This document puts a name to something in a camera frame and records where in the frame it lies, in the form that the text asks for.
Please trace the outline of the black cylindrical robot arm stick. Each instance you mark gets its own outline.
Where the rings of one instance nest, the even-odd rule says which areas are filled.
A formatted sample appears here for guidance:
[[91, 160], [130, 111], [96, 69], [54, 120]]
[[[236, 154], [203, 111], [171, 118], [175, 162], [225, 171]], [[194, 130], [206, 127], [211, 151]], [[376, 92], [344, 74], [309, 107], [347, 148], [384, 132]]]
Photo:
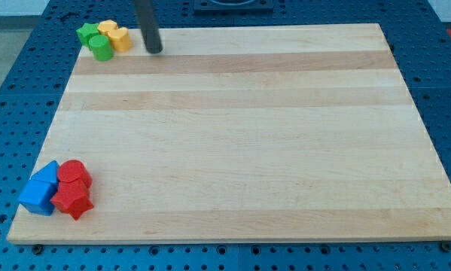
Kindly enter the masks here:
[[146, 51], [151, 54], [160, 53], [163, 45], [152, 0], [133, 0], [133, 4]]

